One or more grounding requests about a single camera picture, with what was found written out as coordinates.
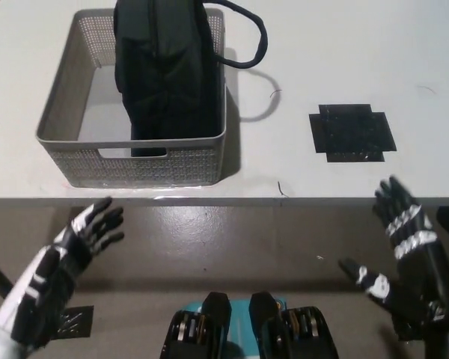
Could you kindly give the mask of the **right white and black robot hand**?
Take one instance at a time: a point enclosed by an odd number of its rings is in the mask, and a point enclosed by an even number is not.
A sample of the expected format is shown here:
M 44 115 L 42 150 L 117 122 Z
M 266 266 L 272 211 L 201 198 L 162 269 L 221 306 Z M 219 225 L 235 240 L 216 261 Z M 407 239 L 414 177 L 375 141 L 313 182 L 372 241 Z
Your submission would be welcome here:
M 374 195 L 373 214 L 388 238 L 397 279 L 349 257 L 339 267 L 391 315 L 400 339 L 431 341 L 449 334 L 449 257 L 432 221 L 396 176 L 382 180 Z

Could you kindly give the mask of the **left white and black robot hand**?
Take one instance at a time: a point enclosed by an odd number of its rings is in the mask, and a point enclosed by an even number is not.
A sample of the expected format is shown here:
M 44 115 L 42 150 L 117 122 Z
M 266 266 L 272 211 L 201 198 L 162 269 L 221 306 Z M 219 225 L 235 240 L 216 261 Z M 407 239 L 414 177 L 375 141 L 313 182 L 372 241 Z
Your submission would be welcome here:
M 123 207 L 104 197 L 37 252 L 0 306 L 0 358 L 28 358 L 48 345 L 79 277 L 109 245 L 123 240 L 122 223 Z

